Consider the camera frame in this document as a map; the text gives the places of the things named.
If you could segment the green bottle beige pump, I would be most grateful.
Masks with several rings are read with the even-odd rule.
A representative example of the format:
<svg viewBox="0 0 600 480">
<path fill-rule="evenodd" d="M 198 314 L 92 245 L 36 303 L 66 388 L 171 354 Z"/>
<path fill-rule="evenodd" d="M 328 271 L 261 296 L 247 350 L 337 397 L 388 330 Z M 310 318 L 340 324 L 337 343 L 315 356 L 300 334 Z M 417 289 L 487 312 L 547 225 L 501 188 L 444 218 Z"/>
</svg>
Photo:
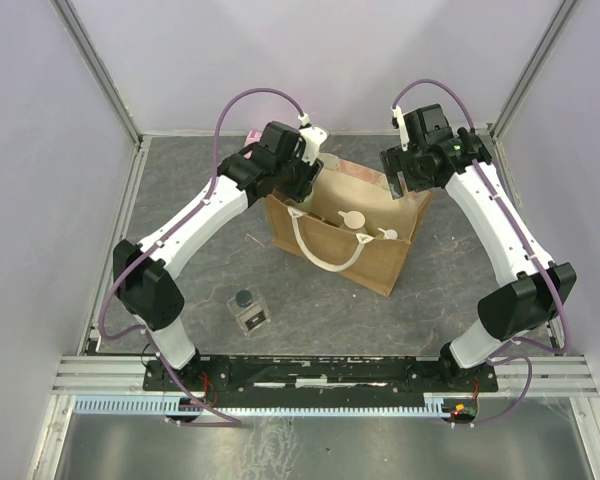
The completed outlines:
<svg viewBox="0 0 600 480">
<path fill-rule="evenodd" d="M 357 210 L 338 211 L 341 219 L 339 228 L 352 233 L 366 234 L 366 217 L 363 213 Z"/>
</svg>

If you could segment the green bottle cap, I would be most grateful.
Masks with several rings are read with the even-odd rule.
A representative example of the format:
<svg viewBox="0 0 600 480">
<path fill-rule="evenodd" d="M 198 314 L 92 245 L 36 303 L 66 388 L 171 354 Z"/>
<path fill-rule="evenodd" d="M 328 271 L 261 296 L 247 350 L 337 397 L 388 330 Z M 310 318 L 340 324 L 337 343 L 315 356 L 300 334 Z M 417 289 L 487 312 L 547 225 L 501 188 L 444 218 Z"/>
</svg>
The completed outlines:
<svg viewBox="0 0 600 480">
<path fill-rule="evenodd" d="M 312 210 L 312 204 L 313 198 L 307 197 L 303 202 L 296 202 L 294 206 L 305 213 L 310 213 Z"/>
</svg>

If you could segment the brown canvas tote bag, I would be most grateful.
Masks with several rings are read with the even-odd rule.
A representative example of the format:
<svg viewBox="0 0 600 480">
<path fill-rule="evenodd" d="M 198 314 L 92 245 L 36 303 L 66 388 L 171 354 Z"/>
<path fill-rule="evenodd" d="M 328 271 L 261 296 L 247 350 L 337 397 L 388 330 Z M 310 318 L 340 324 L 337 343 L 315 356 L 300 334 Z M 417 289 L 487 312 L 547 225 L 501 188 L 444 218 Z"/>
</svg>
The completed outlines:
<svg viewBox="0 0 600 480">
<path fill-rule="evenodd" d="M 383 173 L 333 154 L 325 153 L 321 159 L 324 168 L 313 186 L 310 213 L 297 209 L 280 192 L 265 199 L 273 244 L 387 297 L 433 194 L 407 192 L 394 200 Z M 365 215 L 366 234 L 339 228 L 338 211 L 351 210 Z M 394 229 L 399 239 L 377 239 L 379 228 Z"/>
</svg>

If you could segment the yellow-green bottle white pump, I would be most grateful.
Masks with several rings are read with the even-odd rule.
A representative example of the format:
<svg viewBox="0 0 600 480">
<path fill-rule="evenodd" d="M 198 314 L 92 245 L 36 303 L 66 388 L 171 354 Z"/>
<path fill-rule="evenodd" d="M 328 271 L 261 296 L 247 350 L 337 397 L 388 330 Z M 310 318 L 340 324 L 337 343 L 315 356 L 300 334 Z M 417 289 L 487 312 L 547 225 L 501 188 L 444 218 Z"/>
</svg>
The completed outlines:
<svg viewBox="0 0 600 480">
<path fill-rule="evenodd" d="M 377 234 L 376 238 L 381 240 L 398 240 L 399 235 L 394 229 L 379 228 L 379 233 Z"/>
</svg>

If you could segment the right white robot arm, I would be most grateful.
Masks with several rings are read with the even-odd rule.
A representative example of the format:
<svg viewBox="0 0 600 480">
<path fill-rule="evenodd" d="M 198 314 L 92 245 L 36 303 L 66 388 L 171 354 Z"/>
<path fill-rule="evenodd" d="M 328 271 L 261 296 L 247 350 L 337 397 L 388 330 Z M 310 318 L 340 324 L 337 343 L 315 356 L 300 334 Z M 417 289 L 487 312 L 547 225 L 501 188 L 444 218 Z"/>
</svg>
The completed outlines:
<svg viewBox="0 0 600 480">
<path fill-rule="evenodd" d="M 492 156 L 474 128 L 453 130 L 440 105 L 409 113 L 399 106 L 392 124 L 398 146 L 380 154 L 394 198 L 406 191 L 443 189 L 464 213 L 491 262 L 497 289 L 477 306 L 477 321 L 446 347 L 439 382 L 458 391 L 474 369 L 510 342 L 564 317 L 564 303 L 577 275 L 558 264 L 532 236 L 500 184 Z"/>
</svg>

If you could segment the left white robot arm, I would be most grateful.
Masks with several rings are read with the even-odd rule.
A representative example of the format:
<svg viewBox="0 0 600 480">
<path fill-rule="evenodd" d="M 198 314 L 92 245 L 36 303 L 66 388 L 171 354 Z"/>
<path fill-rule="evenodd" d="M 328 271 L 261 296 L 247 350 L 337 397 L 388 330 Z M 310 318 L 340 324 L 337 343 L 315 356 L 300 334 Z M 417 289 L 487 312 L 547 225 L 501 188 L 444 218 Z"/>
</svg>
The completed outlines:
<svg viewBox="0 0 600 480">
<path fill-rule="evenodd" d="M 114 294 L 169 363 L 166 378 L 179 390 L 195 387 L 201 368 L 181 313 L 176 284 L 193 255 L 226 223 L 278 190 L 304 200 L 323 168 L 326 130 L 268 123 L 258 141 L 226 157 L 202 192 L 153 234 L 114 249 Z"/>
</svg>

